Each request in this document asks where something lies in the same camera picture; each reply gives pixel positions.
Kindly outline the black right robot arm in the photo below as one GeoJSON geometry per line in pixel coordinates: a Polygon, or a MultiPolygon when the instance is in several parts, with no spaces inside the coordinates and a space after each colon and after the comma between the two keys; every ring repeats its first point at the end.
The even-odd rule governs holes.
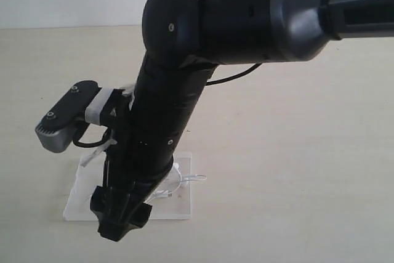
{"type": "Polygon", "coordinates": [[[391,36],[393,0],[147,0],[142,66],[116,104],[90,202],[100,236],[119,241],[147,223],[146,199],[218,66],[309,61],[330,41],[391,36]]]}

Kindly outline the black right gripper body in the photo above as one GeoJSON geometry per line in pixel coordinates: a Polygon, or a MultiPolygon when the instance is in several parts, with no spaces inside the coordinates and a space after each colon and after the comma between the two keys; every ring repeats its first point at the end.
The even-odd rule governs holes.
{"type": "Polygon", "coordinates": [[[182,89],[115,93],[116,145],[107,150],[103,204],[140,204],[172,167],[185,130],[182,89]]]}

